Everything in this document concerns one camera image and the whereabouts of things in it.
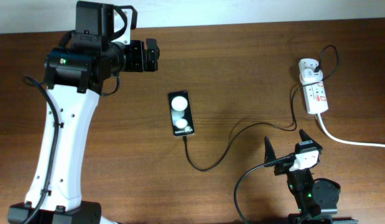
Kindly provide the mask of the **white USB charger adapter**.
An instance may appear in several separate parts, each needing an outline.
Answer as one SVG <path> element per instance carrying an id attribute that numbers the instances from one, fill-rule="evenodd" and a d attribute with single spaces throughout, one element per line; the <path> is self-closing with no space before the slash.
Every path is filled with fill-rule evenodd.
<path id="1" fill-rule="evenodd" d="M 301 71 L 299 78 L 303 85 L 308 85 L 321 81 L 323 79 L 323 73 L 321 70 L 314 72 L 313 69 L 306 68 Z"/>

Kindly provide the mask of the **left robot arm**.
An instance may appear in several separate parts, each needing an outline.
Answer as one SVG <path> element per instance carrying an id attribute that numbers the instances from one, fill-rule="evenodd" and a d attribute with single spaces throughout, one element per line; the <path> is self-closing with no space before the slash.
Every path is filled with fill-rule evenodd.
<path id="1" fill-rule="evenodd" d="M 77 3 L 75 28 L 47 55 L 37 84 L 47 103 L 39 161 L 25 200 L 9 208 L 9 223 L 108 222 L 99 203 L 82 199 L 81 168 L 105 80 L 158 69 L 157 42 L 131 39 L 136 25 L 132 6 Z"/>

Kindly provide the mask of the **black smartphone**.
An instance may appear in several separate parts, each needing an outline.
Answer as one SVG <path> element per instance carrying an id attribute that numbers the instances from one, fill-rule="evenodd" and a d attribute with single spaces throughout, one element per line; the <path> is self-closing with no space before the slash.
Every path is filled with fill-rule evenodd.
<path id="1" fill-rule="evenodd" d="M 172 130 L 175 137 L 195 133 L 190 98 L 188 91 L 176 91 L 168 94 Z"/>

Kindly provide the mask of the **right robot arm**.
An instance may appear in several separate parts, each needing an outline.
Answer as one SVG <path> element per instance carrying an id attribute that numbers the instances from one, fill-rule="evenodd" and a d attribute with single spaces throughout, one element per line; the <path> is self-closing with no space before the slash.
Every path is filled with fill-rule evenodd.
<path id="1" fill-rule="evenodd" d="M 275 175 L 286 175 L 290 193 L 299 213 L 288 215 L 289 223 L 331 223 L 337 214 L 340 184 L 326 178 L 314 179 L 311 168 L 319 162 L 323 147 L 304 130 L 299 131 L 301 142 L 293 153 L 277 158 L 269 138 L 264 138 L 265 167 L 274 167 Z"/>

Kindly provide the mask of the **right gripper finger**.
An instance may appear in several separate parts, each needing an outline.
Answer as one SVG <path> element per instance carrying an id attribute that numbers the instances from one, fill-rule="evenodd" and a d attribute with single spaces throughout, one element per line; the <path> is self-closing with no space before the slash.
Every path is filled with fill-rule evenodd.
<path id="1" fill-rule="evenodd" d="M 316 141 L 314 141 L 303 129 L 299 130 L 299 135 L 302 140 L 302 142 L 299 143 L 301 146 L 312 146 L 316 147 L 317 149 L 322 148 L 322 146 L 319 145 L 319 143 L 317 143 Z"/>
<path id="2" fill-rule="evenodd" d="M 264 145 L 265 145 L 264 163 L 266 164 L 265 167 L 270 167 L 271 163 L 274 162 L 277 158 L 276 158 L 273 146 L 267 136 L 264 138 Z"/>

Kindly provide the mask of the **white power strip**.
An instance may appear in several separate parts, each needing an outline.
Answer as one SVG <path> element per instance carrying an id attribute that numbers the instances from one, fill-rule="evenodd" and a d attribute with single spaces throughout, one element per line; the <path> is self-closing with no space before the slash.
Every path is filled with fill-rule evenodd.
<path id="1" fill-rule="evenodd" d="M 302 70 L 311 68 L 314 72 L 316 72 L 315 69 L 318 66 L 319 62 L 317 60 L 312 58 L 303 58 L 299 62 L 299 71 L 301 73 Z M 322 81 L 303 85 L 303 91 L 308 114 L 320 114 L 328 109 L 327 97 Z"/>

